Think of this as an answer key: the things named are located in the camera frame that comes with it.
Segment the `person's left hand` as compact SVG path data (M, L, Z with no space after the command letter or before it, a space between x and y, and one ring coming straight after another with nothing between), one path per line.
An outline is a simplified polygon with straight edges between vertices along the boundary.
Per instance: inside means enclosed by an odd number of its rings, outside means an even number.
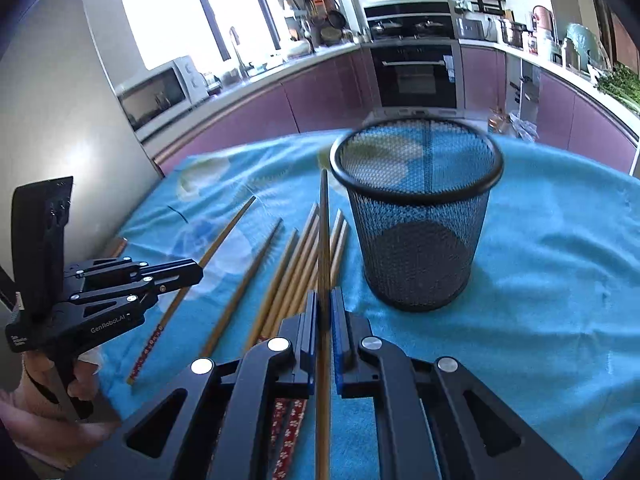
M23 354L17 388L1 393L1 420L17 448L55 469L66 471L120 426L107 413L96 422L71 422L52 401L54 364L43 353Z

